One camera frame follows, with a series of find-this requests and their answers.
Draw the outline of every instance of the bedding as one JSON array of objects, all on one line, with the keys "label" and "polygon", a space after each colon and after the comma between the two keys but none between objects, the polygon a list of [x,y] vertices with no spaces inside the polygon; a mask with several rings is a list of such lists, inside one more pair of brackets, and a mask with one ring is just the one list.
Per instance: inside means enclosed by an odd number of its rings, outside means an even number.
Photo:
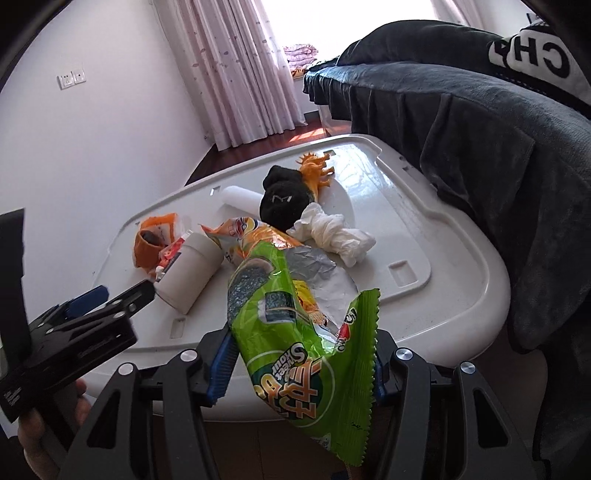
[{"label": "bedding", "polygon": [[[353,133],[404,155],[496,246],[511,279],[512,345],[541,348],[548,361],[534,450],[552,461],[553,478],[568,478],[591,432],[591,402],[581,394],[591,391],[591,122],[548,92],[471,71],[491,68],[486,46],[497,35],[396,23],[402,31],[369,35],[308,72],[304,91],[351,121]],[[484,48],[471,63],[477,43]]]}]

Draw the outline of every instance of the window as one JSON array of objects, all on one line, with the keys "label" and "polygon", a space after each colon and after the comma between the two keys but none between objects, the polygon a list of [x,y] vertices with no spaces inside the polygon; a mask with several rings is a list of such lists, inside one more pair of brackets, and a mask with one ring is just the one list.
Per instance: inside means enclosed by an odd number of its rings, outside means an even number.
[{"label": "window", "polygon": [[310,43],[320,59],[340,55],[380,25],[436,18],[430,0],[262,1],[279,44]]}]

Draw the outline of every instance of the orange chip bag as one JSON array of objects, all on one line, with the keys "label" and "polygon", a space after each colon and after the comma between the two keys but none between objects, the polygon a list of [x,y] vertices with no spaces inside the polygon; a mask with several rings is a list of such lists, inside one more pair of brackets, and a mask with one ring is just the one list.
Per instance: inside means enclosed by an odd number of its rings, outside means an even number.
[{"label": "orange chip bag", "polygon": [[216,229],[201,226],[205,234],[224,251],[224,256],[238,266],[260,241],[273,244],[279,250],[298,247],[298,240],[286,233],[250,217],[230,218]]}]

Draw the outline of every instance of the wall outlet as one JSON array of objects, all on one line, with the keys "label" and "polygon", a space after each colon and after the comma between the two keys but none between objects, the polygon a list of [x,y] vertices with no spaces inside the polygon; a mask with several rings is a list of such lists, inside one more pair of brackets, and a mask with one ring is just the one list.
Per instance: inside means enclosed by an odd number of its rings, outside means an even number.
[{"label": "wall outlet", "polygon": [[74,76],[74,83],[83,83],[86,81],[86,75],[84,74],[84,70],[72,70],[72,75]]},{"label": "wall outlet", "polygon": [[74,85],[74,76],[72,72],[64,73],[63,75],[57,76],[58,82],[60,82],[60,88],[63,90]]}]

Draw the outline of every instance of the wooden floor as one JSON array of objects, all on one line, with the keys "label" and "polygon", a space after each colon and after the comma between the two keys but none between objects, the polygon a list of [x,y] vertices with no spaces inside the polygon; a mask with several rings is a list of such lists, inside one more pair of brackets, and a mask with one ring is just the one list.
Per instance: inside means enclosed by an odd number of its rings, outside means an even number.
[{"label": "wooden floor", "polygon": [[283,148],[311,142],[312,140],[319,140],[326,136],[326,132],[322,128],[320,119],[314,118],[308,121],[306,127],[297,127],[294,130],[286,130],[282,134],[270,135],[262,140],[257,140],[249,144],[240,145],[235,148],[228,148],[222,151],[217,151],[217,149],[214,148],[205,155],[205,158],[191,174],[191,177],[187,181],[187,185],[207,177],[212,173],[245,162],[246,160],[276,152]]}]

